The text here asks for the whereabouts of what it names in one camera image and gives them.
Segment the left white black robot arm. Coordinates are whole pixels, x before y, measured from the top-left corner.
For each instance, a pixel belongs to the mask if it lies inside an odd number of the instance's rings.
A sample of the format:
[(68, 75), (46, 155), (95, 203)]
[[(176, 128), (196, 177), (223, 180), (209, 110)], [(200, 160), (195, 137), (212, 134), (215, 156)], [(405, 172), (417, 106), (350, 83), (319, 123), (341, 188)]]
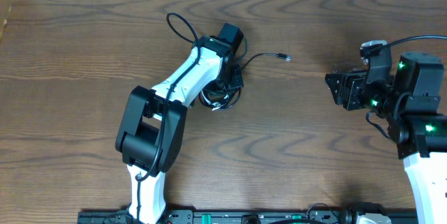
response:
[(193, 43), (186, 61), (166, 80), (129, 95), (115, 148), (131, 176), (128, 223), (157, 223), (166, 209), (166, 172), (182, 146), (186, 113), (205, 87), (234, 91), (242, 86), (236, 52), (244, 38), (226, 23), (217, 36)]

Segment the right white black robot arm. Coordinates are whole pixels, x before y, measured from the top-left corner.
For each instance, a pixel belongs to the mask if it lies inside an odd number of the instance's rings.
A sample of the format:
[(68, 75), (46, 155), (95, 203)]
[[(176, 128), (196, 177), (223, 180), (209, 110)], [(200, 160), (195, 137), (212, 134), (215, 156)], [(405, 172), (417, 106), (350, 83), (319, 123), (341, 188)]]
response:
[(388, 122), (416, 203), (419, 223), (446, 222), (446, 116), (438, 113), (444, 65), (418, 52), (401, 55), (395, 75), (390, 50), (366, 58), (367, 70), (325, 76), (336, 104), (367, 108)]

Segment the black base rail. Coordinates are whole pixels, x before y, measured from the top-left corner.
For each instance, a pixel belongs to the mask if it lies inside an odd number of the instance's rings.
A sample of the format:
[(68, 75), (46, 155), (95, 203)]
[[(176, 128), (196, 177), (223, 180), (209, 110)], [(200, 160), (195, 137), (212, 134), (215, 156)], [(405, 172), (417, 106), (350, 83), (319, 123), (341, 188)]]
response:
[(77, 224), (159, 223), (159, 224), (244, 224), (244, 223), (419, 223), (415, 210), (386, 209), (371, 202), (335, 208), (316, 203), (308, 209), (292, 210), (197, 210), (165, 207), (150, 216), (142, 209), (115, 211), (87, 210), (78, 213)]

